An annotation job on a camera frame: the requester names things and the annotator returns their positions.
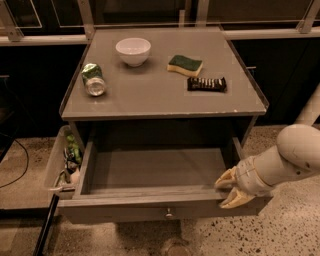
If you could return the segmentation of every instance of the gray cabinet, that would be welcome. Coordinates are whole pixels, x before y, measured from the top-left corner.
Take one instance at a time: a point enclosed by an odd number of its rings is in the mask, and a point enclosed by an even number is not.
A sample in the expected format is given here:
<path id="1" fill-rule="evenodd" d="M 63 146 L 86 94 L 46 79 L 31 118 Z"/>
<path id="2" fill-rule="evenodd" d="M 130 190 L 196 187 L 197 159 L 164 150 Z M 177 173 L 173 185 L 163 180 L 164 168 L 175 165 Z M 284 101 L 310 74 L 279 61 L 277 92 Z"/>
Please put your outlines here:
<path id="1" fill-rule="evenodd" d="M 116 54 L 115 44 L 126 37 L 151 42 L 142 66 L 130 68 Z M 203 60 L 200 76 L 225 77 L 228 91 L 187 91 L 187 77 L 166 70 L 176 54 Z M 58 205 L 71 222 L 252 215 L 270 200 L 218 206 L 228 191 L 215 190 L 214 182 L 242 157 L 241 146 L 267 109 L 219 29 L 97 30 L 88 62 L 102 67 L 108 88 L 90 97 L 79 75 L 62 104 L 61 116 L 84 152 L 80 184 Z"/>

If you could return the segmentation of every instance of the sponge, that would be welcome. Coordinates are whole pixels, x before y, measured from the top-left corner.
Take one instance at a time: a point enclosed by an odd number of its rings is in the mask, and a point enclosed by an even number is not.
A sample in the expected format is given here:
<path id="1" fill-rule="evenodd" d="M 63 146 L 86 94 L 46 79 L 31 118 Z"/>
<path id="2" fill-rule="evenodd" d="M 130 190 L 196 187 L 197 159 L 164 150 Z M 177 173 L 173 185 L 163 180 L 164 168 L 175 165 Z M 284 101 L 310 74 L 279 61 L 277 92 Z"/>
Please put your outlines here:
<path id="1" fill-rule="evenodd" d="M 175 55 L 167 66 L 168 71 L 178 72 L 188 77 L 197 77 L 202 68 L 202 60 L 193 60 L 182 55 Z"/>

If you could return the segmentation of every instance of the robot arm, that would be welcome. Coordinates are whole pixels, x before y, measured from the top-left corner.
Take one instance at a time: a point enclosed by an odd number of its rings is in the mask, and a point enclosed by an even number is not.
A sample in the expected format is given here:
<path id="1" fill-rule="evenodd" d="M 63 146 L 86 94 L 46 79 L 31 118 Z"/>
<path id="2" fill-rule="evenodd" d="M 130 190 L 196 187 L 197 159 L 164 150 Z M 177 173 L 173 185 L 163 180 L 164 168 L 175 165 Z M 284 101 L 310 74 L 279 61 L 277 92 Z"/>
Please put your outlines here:
<path id="1" fill-rule="evenodd" d="M 241 160 L 216 181 L 217 189 L 232 190 L 221 204 L 229 209 L 264 196 L 278 184 L 320 174 L 320 131 L 296 124 L 284 128 L 276 145 Z"/>

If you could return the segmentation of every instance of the speckled floor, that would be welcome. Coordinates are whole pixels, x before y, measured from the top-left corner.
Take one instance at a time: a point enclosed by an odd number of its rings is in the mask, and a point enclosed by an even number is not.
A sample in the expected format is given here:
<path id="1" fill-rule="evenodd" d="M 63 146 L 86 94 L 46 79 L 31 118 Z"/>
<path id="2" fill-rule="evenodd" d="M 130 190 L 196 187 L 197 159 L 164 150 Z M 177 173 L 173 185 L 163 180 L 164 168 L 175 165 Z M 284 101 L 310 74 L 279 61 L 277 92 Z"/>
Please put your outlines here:
<path id="1" fill-rule="evenodd" d="M 282 128 L 254 127 L 244 148 L 246 155 L 274 145 Z M 50 197 L 43 188 L 43 176 L 54 138 L 19 141 L 29 152 L 29 168 L 21 180 L 0 189 L 0 209 L 47 206 Z M 12 145 L 0 165 L 1 183 L 22 173 L 25 160 L 23 150 Z M 0 220 L 0 255 L 32 255 L 42 223 L 35 218 Z M 254 217 L 73 225 L 57 214 L 45 254 L 156 256 L 175 239 L 183 239 L 195 256 L 318 256 L 320 176 L 282 184 Z"/>

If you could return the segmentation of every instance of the open drawer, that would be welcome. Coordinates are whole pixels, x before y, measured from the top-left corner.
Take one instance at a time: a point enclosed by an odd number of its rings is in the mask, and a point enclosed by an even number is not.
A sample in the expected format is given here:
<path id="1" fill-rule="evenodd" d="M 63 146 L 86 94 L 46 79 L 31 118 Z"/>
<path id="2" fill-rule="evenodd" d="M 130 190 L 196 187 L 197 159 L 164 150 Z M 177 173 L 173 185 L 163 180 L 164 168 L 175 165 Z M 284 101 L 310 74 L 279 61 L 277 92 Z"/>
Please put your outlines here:
<path id="1" fill-rule="evenodd" d="M 97 122 L 86 145 L 80 184 L 60 213 L 72 223 L 127 222 L 256 215 L 269 198 L 232 210 L 214 189 L 224 155 L 239 155 L 226 120 Z M 234 147 L 226 143 L 227 137 Z"/>

